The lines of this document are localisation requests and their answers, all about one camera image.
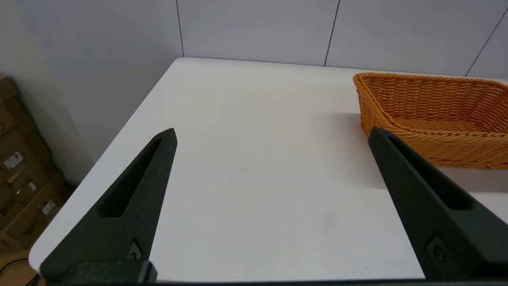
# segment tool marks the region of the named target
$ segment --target cardboard box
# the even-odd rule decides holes
[[[0,136],[27,118],[28,115],[15,97],[6,100],[0,104]]]
[[[63,179],[64,177],[62,176],[62,174],[60,172],[57,172],[56,175],[53,177],[53,180],[51,181],[55,186],[55,196],[60,200],[62,205],[65,202],[67,202],[67,200],[71,196],[71,192],[65,186]]]
[[[12,189],[19,189],[30,178],[35,176],[39,170],[49,162],[50,156],[48,149],[45,146],[40,147],[34,154],[32,159],[29,159],[18,170],[6,172],[0,168],[0,182],[7,181]]]
[[[0,76],[0,103],[15,96],[18,93],[12,80],[6,76]]]
[[[8,173],[21,169],[22,163],[34,157],[37,150],[43,145],[44,143],[37,132],[32,132],[14,148],[0,156],[0,169]]]
[[[28,205],[0,233],[0,249],[28,249],[42,233],[51,218],[61,207],[55,196],[52,182],[28,203]]]
[[[16,192],[7,183],[0,185],[0,229],[23,209]]]
[[[31,119],[12,128],[3,136],[0,136],[0,156],[8,153],[16,145],[21,143],[25,137],[35,130],[35,124]]]
[[[8,183],[0,185],[0,229],[9,224],[11,220],[34,198],[43,186],[49,183],[56,175],[56,171],[47,163],[39,172],[17,190],[11,189]],[[55,196],[60,202],[61,192],[59,182],[56,181]]]

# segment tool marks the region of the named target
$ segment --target wicker basket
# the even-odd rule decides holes
[[[377,126],[437,166],[508,169],[506,85],[379,73],[360,73],[353,80],[367,137]]]

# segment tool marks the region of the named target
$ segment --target screw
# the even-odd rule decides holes
[[[441,249],[441,247],[439,246],[436,246],[434,247],[434,257],[438,260],[438,261],[444,261],[445,260],[445,253],[443,252],[443,250]]]

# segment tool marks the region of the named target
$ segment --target basket rim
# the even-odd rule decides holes
[[[425,135],[433,135],[432,140],[436,141],[450,141],[448,138],[449,136],[453,136],[453,141],[472,141],[475,139],[485,138],[488,137],[490,139],[496,138],[497,140],[492,143],[508,143],[508,133],[497,133],[497,132],[479,132],[479,131],[454,131],[454,130],[430,130],[430,129],[418,129],[418,128],[409,128],[402,124],[400,124],[398,121],[392,118],[392,116],[387,113],[382,107],[381,104],[377,101],[376,97],[372,94],[370,91],[370,88],[365,83],[364,79],[366,77],[372,78],[372,77],[379,77],[379,76],[390,76],[390,77],[396,77],[396,78],[403,78],[403,79],[431,79],[434,81],[460,81],[460,82],[470,82],[470,83],[476,83],[476,84],[484,84],[484,85],[495,85],[497,88],[501,88],[505,90],[508,94],[508,86],[497,82],[493,80],[487,80],[487,79],[477,79],[477,78],[461,78],[461,77],[443,77],[443,76],[425,76],[425,75],[405,75],[405,74],[395,74],[395,73],[375,73],[375,72],[366,72],[366,73],[358,73],[354,75],[353,82],[358,87],[358,85],[361,85],[362,89],[366,91],[367,96],[374,102],[376,108],[381,111],[381,114],[385,118],[385,120],[394,128],[399,129],[403,132],[409,132],[414,135],[416,134],[425,134]]]

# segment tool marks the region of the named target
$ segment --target cable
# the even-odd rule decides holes
[[[5,264],[2,268],[0,268],[0,273],[2,273],[9,265],[14,264],[16,262],[25,261],[25,260],[28,260],[28,258],[20,258],[20,259],[12,260],[11,262]]]
[[[25,286],[37,286],[39,284],[39,274],[36,274]]]

